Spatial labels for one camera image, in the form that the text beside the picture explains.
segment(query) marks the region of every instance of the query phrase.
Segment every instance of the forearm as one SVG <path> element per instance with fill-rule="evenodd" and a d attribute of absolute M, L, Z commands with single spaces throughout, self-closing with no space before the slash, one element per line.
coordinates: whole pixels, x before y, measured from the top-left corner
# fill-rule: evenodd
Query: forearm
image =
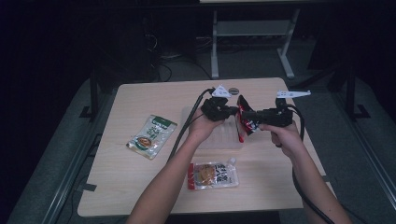
<path fill-rule="evenodd" d="M 188 138 L 140 196 L 127 223 L 164 223 L 180 193 L 199 141 Z"/>
<path fill-rule="evenodd" d="M 293 153 L 290 159 L 297 182 L 306 197 L 334 223 L 351 223 L 345 210 L 323 181 L 305 147 Z M 304 210 L 310 223 L 325 223 L 306 203 Z"/>

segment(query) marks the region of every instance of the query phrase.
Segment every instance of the snack package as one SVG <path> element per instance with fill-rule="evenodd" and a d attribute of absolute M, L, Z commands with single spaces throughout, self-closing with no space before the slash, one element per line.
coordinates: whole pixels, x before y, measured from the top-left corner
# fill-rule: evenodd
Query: snack package
<path fill-rule="evenodd" d="M 241 143 L 244 142 L 244 138 L 246 136 L 251 135 L 252 133 L 256 132 L 259 129 L 259 122 L 250 120 L 250 119 L 242 119 L 241 114 L 243 111 L 254 111 L 250 105 L 248 104 L 248 101 L 244 98 L 243 95 L 239 95 L 238 101 L 236 103 L 238 105 L 238 112 L 235 115 L 235 118 L 237 120 L 237 128 L 238 128 L 238 134 L 239 134 L 239 141 Z"/>
<path fill-rule="evenodd" d="M 177 124 L 169 119 L 150 115 L 146 124 L 126 146 L 152 160 L 175 130 Z"/>
<path fill-rule="evenodd" d="M 235 158 L 226 163 L 191 163 L 187 172 L 188 189 L 232 188 L 239 185 L 235 169 Z"/>

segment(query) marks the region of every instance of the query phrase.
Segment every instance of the black wire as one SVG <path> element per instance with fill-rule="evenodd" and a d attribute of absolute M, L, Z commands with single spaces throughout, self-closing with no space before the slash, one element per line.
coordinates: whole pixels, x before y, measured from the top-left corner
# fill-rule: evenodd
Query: black wire
<path fill-rule="evenodd" d="M 352 212 L 349 208 L 347 208 L 345 205 L 341 204 L 345 210 L 348 211 L 348 213 L 352 214 L 355 218 L 357 218 L 360 222 L 364 224 L 368 224 L 366 220 L 364 220 L 362 217 L 356 215 L 354 212 Z"/>
<path fill-rule="evenodd" d="M 227 42 L 227 41 L 229 41 L 230 44 L 227 44 L 227 43 L 225 43 L 223 45 L 221 44 L 221 42 Z M 221 49 L 221 47 L 228 47 L 228 49 L 230 49 L 230 50 Z M 247 43 L 247 46 L 244 47 L 241 43 L 239 43 L 238 41 L 235 41 L 234 38 L 225 38 L 223 40 L 218 41 L 218 48 L 219 48 L 218 53 L 234 54 L 234 53 L 249 49 L 250 45 L 249 45 L 249 43 Z"/>
<path fill-rule="evenodd" d="M 95 138 L 93 139 L 93 144 L 91 145 L 91 148 L 90 148 L 90 151 L 88 152 L 88 154 L 87 154 L 87 157 L 95 157 L 95 155 L 96 154 L 91 154 L 92 152 L 93 152 L 93 150 L 96 148 L 96 147 L 99 147 L 99 144 L 100 144 L 100 139 L 99 139 L 99 137 L 102 137 L 102 133 L 97 133 L 96 134 L 96 136 L 95 136 Z"/>
<path fill-rule="evenodd" d="M 78 181 L 78 184 L 77 184 L 76 188 L 78 188 L 78 186 L 81 184 L 81 182 L 82 182 L 85 178 L 87 178 L 87 177 L 88 177 L 88 175 L 84 175 L 84 176 Z M 69 218 L 67 219 L 67 222 L 66 222 L 67 224 L 70 223 L 70 220 L 72 219 L 73 214 L 74 214 L 73 210 L 74 210 L 74 196 L 75 196 L 75 193 L 76 193 L 76 189 L 73 189 L 73 193 L 72 193 L 72 195 L 71 195 L 71 214 L 70 214 Z"/>
<path fill-rule="evenodd" d="M 201 44 L 201 45 L 197 46 L 197 48 L 195 49 L 195 51 L 197 53 L 206 53 L 206 52 L 209 52 L 211 50 L 211 47 L 212 47 L 211 44 L 213 42 L 212 38 L 208 37 L 207 39 L 208 39 L 208 41 L 206 41 L 204 44 Z"/>
<path fill-rule="evenodd" d="M 169 80 L 171 79 L 171 77 L 172 77 L 172 69 L 171 69 L 170 67 L 166 66 L 166 65 L 163 64 L 163 63 L 160 63 L 159 66 L 162 66 L 162 67 L 166 68 L 166 69 L 169 71 L 169 77 L 168 77 L 166 80 L 163 80 L 163 78 L 161 77 L 161 73 L 158 72 L 158 79 L 159 79 L 161 82 L 167 82 L 167 81 L 169 81 Z"/>
<path fill-rule="evenodd" d="M 190 126 L 196 119 L 200 118 L 202 115 L 200 115 L 200 116 L 196 117 L 195 119 L 193 119 L 193 120 L 189 123 L 189 126 Z"/>
<path fill-rule="evenodd" d="M 305 129 L 305 124 L 304 124 L 304 118 L 302 113 L 297 109 L 296 106 L 294 105 L 287 105 L 287 107 L 291 107 L 293 108 L 295 111 L 293 111 L 294 113 L 296 113 L 299 117 L 300 117 L 300 123 L 301 123 L 301 131 L 300 131 L 300 137 L 302 140 L 304 140 L 304 129 Z M 294 186 L 296 187 L 297 191 L 299 192 L 300 196 L 303 198 L 303 200 L 311 207 L 313 208 L 313 206 L 315 206 L 307 197 L 306 195 L 303 193 L 303 191 L 301 190 L 301 187 L 299 185 L 299 183 L 297 182 L 294 170 L 292 170 L 292 177 L 293 177 L 293 183 Z M 341 206 L 343 206 L 343 208 L 345 210 L 348 211 L 348 213 L 350 213 L 351 215 L 353 215 L 355 218 L 357 218 L 360 222 L 364 223 L 364 224 L 368 224 L 362 217 L 359 217 L 357 214 L 355 214 L 354 212 L 352 212 L 350 209 L 348 209 L 346 206 L 344 206 L 343 204 L 341 204 Z M 315 212 L 317 213 L 321 213 L 322 215 L 320 215 L 322 218 L 328 218 L 323 212 L 321 212 L 319 209 L 316 210 L 314 209 Z M 330 219 L 326 220 L 324 219 L 327 223 L 333 223 Z"/>
<path fill-rule="evenodd" d="M 209 80 L 213 80 L 212 76 L 210 76 L 209 73 L 207 73 L 206 70 L 200 64 L 198 64 L 196 62 L 191 62 L 191 61 L 188 61 L 188 60 L 177 60 L 177 61 L 167 61 L 167 63 L 193 63 L 196 66 L 198 66 L 199 68 L 201 68 L 202 71 L 204 71 L 204 73 L 209 78 Z"/>
<path fill-rule="evenodd" d="M 304 129 L 305 129 L 305 122 L 302 113 L 300 110 L 295 106 L 295 105 L 286 105 L 286 107 L 291 107 L 294 109 L 294 112 L 298 115 L 300 118 L 300 137 L 301 140 L 304 141 Z M 294 173 L 294 169 L 291 170 L 292 178 L 293 178 L 293 183 L 294 187 L 297 189 L 297 192 L 300 194 L 304 202 L 318 215 L 320 216 L 326 223 L 333 224 L 334 222 L 326 216 L 319 208 L 317 208 L 311 200 L 308 199 L 308 197 L 304 194 L 303 190 L 301 189 L 300 184 L 297 181 L 297 177 Z"/>
<path fill-rule="evenodd" d="M 176 151 L 177 151 L 177 147 L 178 144 L 180 143 L 181 137 L 183 136 L 184 132 L 186 132 L 187 128 L 189 127 L 189 125 L 192 123 L 192 116 L 195 114 L 195 111 L 198 109 L 199 104 L 201 103 L 202 99 L 204 98 L 204 94 L 207 92 L 213 92 L 214 88 L 212 89 L 207 89 L 205 91 L 203 91 L 201 93 L 201 95 L 199 95 L 197 101 L 195 102 L 194 107 L 192 108 L 189 116 L 186 119 L 186 122 L 184 122 L 183 127 L 181 128 L 180 133 L 177 136 L 177 140 L 174 144 L 174 147 L 172 148 L 171 154 L 169 155 L 168 161 L 170 161 L 172 159 L 172 157 L 175 155 Z"/>

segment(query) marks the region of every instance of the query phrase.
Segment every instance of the black device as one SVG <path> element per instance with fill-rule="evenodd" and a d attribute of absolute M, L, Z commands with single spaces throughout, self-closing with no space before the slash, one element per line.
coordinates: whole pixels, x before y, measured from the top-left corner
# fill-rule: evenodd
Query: black device
<path fill-rule="evenodd" d="M 276 108 L 258 111 L 242 111 L 241 118 L 265 123 L 277 127 L 286 127 L 293 123 L 293 112 L 288 109 L 284 98 L 276 98 Z"/>
<path fill-rule="evenodd" d="M 204 101 L 201 110 L 213 121 L 227 119 L 231 115 L 236 115 L 240 110 L 240 107 L 237 106 L 227 106 L 227 102 L 226 98 L 212 97 Z M 252 120 L 258 124 L 265 123 L 277 127 L 286 127 L 293 122 L 292 111 L 288 109 L 284 98 L 276 98 L 276 108 L 241 111 L 241 118 Z"/>

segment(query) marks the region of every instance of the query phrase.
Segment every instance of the green package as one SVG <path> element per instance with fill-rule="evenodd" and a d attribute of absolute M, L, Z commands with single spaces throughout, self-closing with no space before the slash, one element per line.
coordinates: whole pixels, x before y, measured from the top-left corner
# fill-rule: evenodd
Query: green package
<path fill-rule="evenodd" d="M 150 115 L 140 132 L 126 146 L 152 160 L 176 127 L 177 124 L 169 119 Z"/>

